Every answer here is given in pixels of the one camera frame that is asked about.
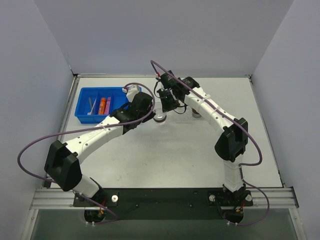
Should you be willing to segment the clear blue-tinted cup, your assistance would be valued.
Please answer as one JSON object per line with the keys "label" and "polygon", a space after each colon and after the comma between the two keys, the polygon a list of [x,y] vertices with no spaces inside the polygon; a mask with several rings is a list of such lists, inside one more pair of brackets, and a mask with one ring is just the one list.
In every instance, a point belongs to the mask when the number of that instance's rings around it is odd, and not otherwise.
{"label": "clear blue-tinted cup", "polygon": [[166,119],[167,119],[167,114],[164,113],[161,108],[157,108],[157,109],[154,111],[153,120],[154,120],[157,124],[164,124],[165,121],[166,121]]}

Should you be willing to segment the clear acrylic toothbrush holder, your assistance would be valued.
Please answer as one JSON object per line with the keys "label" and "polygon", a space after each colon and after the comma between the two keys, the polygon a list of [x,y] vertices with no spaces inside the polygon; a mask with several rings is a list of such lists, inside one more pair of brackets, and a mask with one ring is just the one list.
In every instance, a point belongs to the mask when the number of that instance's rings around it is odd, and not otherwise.
{"label": "clear acrylic toothbrush holder", "polygon": [[192,108],[189,106],[175,109],[172,113],[171,119],[174,122],[188,122],[195,120],[192,116]]}

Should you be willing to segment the clear brown-banded cup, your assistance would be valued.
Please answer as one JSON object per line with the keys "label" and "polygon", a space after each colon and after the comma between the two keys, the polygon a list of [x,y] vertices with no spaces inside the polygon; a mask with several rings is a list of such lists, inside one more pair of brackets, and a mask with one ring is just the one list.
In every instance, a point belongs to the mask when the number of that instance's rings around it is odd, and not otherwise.
{"label": "clear brown-banded cup", "polygon": [[201,117],[201,115],[194,109],[192,108],[192,117],[195,119],[199,119]]}

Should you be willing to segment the orange toothpaste tube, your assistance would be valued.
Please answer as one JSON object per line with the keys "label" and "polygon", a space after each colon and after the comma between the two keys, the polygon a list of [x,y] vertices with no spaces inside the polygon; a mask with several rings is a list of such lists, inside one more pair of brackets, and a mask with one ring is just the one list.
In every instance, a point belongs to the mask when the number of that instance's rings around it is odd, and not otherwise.
{"label": "orange toothpaste tube", "polygon": [[107,99],[105,97],[102,97],[99,103],[99,109],[98,109],[98,114],[99,115],[103,115],[105,112],[105,108],[106,108],[106,103],[107,103]]}

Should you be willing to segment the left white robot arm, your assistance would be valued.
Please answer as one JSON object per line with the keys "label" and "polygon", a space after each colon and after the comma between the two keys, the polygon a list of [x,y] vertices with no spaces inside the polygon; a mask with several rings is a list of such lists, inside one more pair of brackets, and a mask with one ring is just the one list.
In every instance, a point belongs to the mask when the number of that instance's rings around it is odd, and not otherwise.
{"label": "left white robot arm", "polygon": [[92,178],[84,175],[81,164],[107,142],[136,128],[153,118],[153,95],[142,92],[137,85],[126,88],[127,102],[115,109],[96,129],[86,132],[65,143],[56,140],[49,147],[44,171],[59,187],[84,195],[92,206],[105,198],[103,188]]}

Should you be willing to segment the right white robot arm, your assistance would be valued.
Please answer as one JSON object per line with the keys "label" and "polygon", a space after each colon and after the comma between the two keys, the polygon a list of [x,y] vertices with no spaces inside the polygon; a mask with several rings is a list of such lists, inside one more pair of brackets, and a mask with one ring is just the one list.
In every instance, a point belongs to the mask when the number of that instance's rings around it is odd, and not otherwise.
{"label": "right white robot arm", "polygon": [[181,81],[194,92],[191,92],[167,73],[162,75],[158,73],[156,79],[161,83],[157,93],[164,113],[180,107],[191,107],[214,128],[218,134],[214,149],[217,155],[224,160],[223,185],[232,193],[242,189],[244,183],[239,167],[242,158],[239,155],[244,154],[246,150],[248,136],[235,123],[247,131],[248,122],[243,117],[237,119],[225,112],[192,77],[188,76]]}

